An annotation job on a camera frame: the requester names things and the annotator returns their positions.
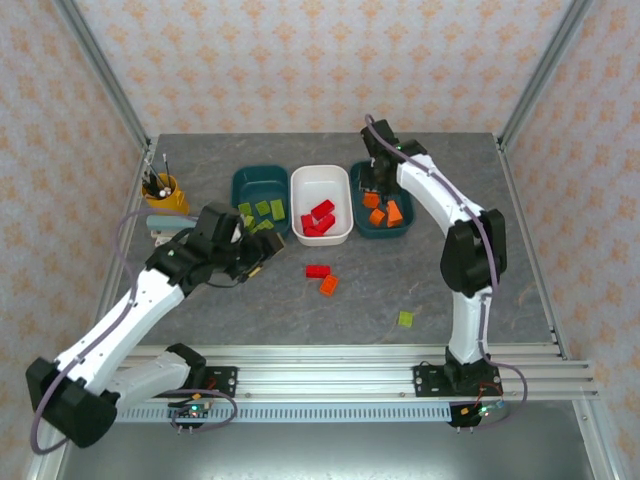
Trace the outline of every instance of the lego brick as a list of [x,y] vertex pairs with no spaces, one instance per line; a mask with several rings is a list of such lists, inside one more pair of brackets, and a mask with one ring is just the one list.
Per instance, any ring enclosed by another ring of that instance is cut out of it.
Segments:
[[328,265],[307,265],[305,269],[307,278],[325,278],[331,275],[331,267]]
[[302,220],[303,231],[306,230],[307,228],[314,228],[316,225],[315,222],[313,221],[312,215],[302,215],[300,219]]
[[252,215],[253,212],[251,212],[251,204],[250,203],[241,203],[238,205],[238,210],[240,210],[240,213],[243,215]]
[[398,315],[398,325],[401,327],[411,328],[413,325],[413,313],[400,312],[400,315]]
[[374,192],[365,192],[362,203],[367,208],[376,208],[380,204],[380,195]]
[[271,230],[273,228],[273,223],[269,220],[263,220],[258,224],[258,230]]
[[324,236],[324,234],[322,232],[317,231],[313,227],[305,228],[304,229],[304,234],[307,237],[323,237]]
[[400,209],[396,202],[393,200],[389,200],[387,203],[387,227],[398,227],[402,225],[402,213],[400,213]]
[[384,217],[385,213],[382,210],[378,210],[376,208],[373,212],[371,212],[371,215],[369,215],[369,221],[376,227],[379,227],[382,223],[382,220],[384,220]]
[[244,217],[244,226],[245,228],[253,228],[256,225],[256,219],[253,218],[253,215],[246,215]]
[[322,220],[320,220],[315,228],[320,233],[326,233],[327,230],[333,227],[335,223],[336,223],[336,217],[330,213],[329,215],[324,217]]
[[320,205],[311,210],[311,215],[313,215],[313,218],[315,218],[316,220],[321,220],[322,217],[333,212],[335,208],[336,206],[330,200],[325,200]]
[[338,277],[327,275],[322,282],[322,285],[320,285],[320,293],[326,295],[327,297],[330,297],[331,295],[333,295],[333,292],[335,292],[339,281],[340,280],[338,280]]
[[273,219],[276,222],[285,219],[286,215],[284,213],[284,205],[282,204],[282,200],[271,200],[271,213],[273,214]]
[[269,212],[271,212],[271,209],[269,208],[269,204],[264,200],[262,202],[256,203],[256,210],[258,210],[258,213],[262,217],[264,217]]

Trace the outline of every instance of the green block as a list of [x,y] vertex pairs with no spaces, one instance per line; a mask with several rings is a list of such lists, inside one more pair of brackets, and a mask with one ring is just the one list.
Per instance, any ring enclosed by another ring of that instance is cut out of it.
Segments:
[[238,205],[238,210],[243,215],[251,215],[251,204],[250,203],[241,203]]
[[269,204],[264,200],[260,203],[256,203],[256,209],[258,210],[258,213],[263,217],[271,211],[271,209],[269,208]]
[[273,213],[273,219],[276,222],[285,219],[284,214],[284,205],[282,204],[282,200],[271,200],[271,213]]
[[400,315],[398,315],[398,325],[401,327],[411,328],[413,325],[413,313],[400,312]]
[[244,226],[245,228],[253,228],[256,225],[256,219],[251,215],[246,215],[244,217]]
[[273,228],[273,223],[269,220],[264,220],[258,224],[258,230],[271,230]]

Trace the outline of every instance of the pen holder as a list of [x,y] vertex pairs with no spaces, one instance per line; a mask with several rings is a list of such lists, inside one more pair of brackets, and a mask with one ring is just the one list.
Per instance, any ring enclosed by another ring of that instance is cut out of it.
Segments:
[[[160,180],[162,180],[162,183],[169,186],[167,174],[158,173],[158,175],[160,176]],[[169,195],[167,198],[162,199],[148,197],[147,195],[149,192],[147,192],[147,189],[144,187],[141,187],[140,191],[142,192],[142,196],[147,201],[150,207],[167,208],[169,210],[175,210],[176,212],[188,215],[189,202],[187,202],[187,197],[185,196],[184,192],[180,190],[180,186],[178,185],[178,182],[173,175],[171,175],[171,186],[173,187],[171,189],[171,195]]]

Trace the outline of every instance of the wall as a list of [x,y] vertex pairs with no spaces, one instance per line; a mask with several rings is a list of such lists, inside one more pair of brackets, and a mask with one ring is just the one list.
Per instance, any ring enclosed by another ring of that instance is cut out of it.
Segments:
[[573,355],[640,472],[640,12],[596,0],[508,152]]
[[3,3],[0,84],[0,476],[23,478],[24,371],[92,321],[139,151],[51,0]]
[[499,133],[570,0],[79,0],[150,135]]

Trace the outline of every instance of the purple cable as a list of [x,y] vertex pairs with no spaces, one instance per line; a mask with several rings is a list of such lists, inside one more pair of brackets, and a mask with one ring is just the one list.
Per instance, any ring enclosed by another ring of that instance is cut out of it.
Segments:
[[118,326],[123,322],[123,320],[129,313],[129,311],[131,310],[132,305],[135,303],[136,294],[138,292],[138,282],[133,273],[133,268],[131,267],[131,264],[127,261],[127,258],[125,257],[124,253],[120,250],[120,245],[119,245],[120,232],[124,224],[130,218],[137,217],[140,215],[151,215],[154,213],[165,213],[165,214],[175,215],[179,217],[187,217],[187,215],[184,215],[182,213],[176,212],[174,210],[169,210],[166,208],[142,208],[140,210],[135,210],[133,212],[128,213],[127,215],[122,217],[118,222],[115,234],[112,238],[112,246],[116,254],[116,257],[118,257],[118,260],[120,260],[120,262],[124,266],[124,269],[127,272],[127,276],[129,277],[129,283],[131,284],[129,301],[125,305],[124,309],[122,310],[118,318],[109,326],[109,328],[107,328],[104,332],[102,332],[102,334],[99,335],[89,345],[87,345],[87,347],[84,350],[82,350],[76,358],[74,358],[71,362],[69,362],[69,365],[67,365],[65,368],[62,369],[62,371],[56,376],[56,378],[53,380],[53,382],[51,382],[47,390],[44,392],[44,395],[42,396],[42,399],[40,400],[40,403],[38,404],[38,407],[34,412],[33,423],[31,424],[31,433],[29,435],[29,442],[31,443],[31,449],[36,455],[46,455],[48,453],[51,453],[54,450],[57,450],[58,448],[60,448],[69,440],[68,438],[64,438],[60,440],[58,443],[56,443],[55,445],[52,445],[47,448],[41,448],[40,445],[38,444],[38,427],[40,426],[40,421],[42,420],[42,414],[44,413],[44,410],[49,404],[49,401],[51,400],[53,393],[56,391],[56,388],[58,388],[62,380],[66,378],[69,372],[73,370],[73,368],[76,365],[82,362],[82,360],[89,354],[89,352],[91,352],[91,350],[96,348],[100,343],[102,343],[102,341],[105,338],[107,338],[116,328],[118,328]]
[[[469,217],[471,217],[471,220],[473,221],[474,225],[476,226],[476,228],[478,229],[478,232],[480,233],[480,238],[482,238],[482,243],[484,244],[484,249],[487,253],[487,260],[489,262],[489,274],[491,276],[491,289],[493,290],[493,292],[497,292],[498,291],[498,274],[496,271],[496,263],[495,263],[495,259],[493,258],[493,251],[491,249],[491,244],[489,243],[489,236],[487,235],[487,232],[484,229],[484,226],[482,225],[482,222],[480,221],[480,219],[477,217],[477,215],[475,213],[473,213],[473,211],[471,211],[471,209],[465,204],[464,200],[462,198],[460,198],[460,196],[457,194],[457,192],[455,191],[455,189],[453,189],[451,187],[451,185],[449,185],[449,183],[440,175],[438,175],[436,172],[432,172],[430,171],[427,167],[425,167],[424,165],[416,162],[413,158],[411,158],[409,155],[407,155],[406,153],[402,152],[401,150],[398,150],[397,148],[394,148],[393,145],[391,145],[389,142],[387,142],[384,138],[382,138],[380,136],[380,134],[378,132],[376,132],[375,128],[373,128],[373,122],[374,119],[370,114],[366,114],[364,116],[364,121],[367,124],[367,128],[369,129],[369,132],[371,132],[371,134],[375,137],[375,139],[390,153],[402,158],[403,160],[409,162],[411,165],[414,165],[415,167],[419,168],[420,170],[422,170],[423,172],[425,172],[427,174],[427,176],[433,177],[440,185],[442,185],[442,187],[449,192],[449,194],[453,197],[453,199],[458,203],[458,206],[461,207],[464,212],[469,215]],[[520,369],[514,365],[508,365],[506,363],[498,363],[498,362],[494,362],[493,360],[491,360],[489,358],[489,356],[487,355],[487,352],[485,352],[484,350],[484,346],[482,345],[482,342],[484,341],[484,327],[487,324],[487,307],[485,304],[485,300],[487,300],[488,298],[491,298],[491,295],[483,295],[481,298],[481,305],[480,305],[480,331],[478,332],[478,345],[480,347],[480,354],[482,355],[482,358],[484,359],[485,362],[487,362],[489,365],[493,366],[493,367],[502,367],[502,368],[506,368],[509,370],[512,370],[513,372],[515,372],[519,377],[520,380],[522,380],[522,401],[520,402],[520,407],[518,407],[518,410],[516,410],[516,412],[519,412],[520,410],[522,410],[522,407],[525,406],[526,402],[527,402],[527,397],[529,394],[529,385],[527,383],[527,379],[524,376],[524,374],[520,371]],[[483,425],[482,427],[478,427],[478,428],[487,428],[487,427],[491,427],[493,425],[497,425],[498,423],[502,423],[505,419],[502,419],[499,422],[496,423],[492,423],[489,425]]]
[[[203,389],[198,389],[198,388],[188,388],[188,389],[180,389],[180,390],[170,390],[168,392],[165,392],[163,395],[167,395],[167,394],[171,394],[171,395],[174,395],[174,394],[194,395],[196,393],[199,393],[200,395],[213,395],[214,397],[224,398],[233,407],[233,412],[231,413],[231,415],[229,415],[229,418],[227,418],[226,420],[223,420],[222,422],[214,423],[213,425],[208,425],[206,427],[200,427],[200,428],[198,428],[196,430],[192,430],[192,432],[202,433],[202,432],[208,432],[210,430],[215,430],[216,428],[225,427],[225,426],[229,425],[231,423],[231,421],[234,418],[236,418],[236,416],[238,415],[238,404],[236,403],[236,401],[233,398],[231,398],[229,395],[227,395],[226,393],[222,393],[222,392],[220,392],[218,390],[203,390]],[[178,410],[173,412],[173,415],[171,415],[171,426],[173,428],[175,428],[176,430],[178,430],[178,432],[180,431],[180,426],[178,424],[176,424],[176,417],[178,415],[180,415],[181,413],[186,412],[190,408],[191,407],[189,405],[187,405],[185,407],[179,408]]]

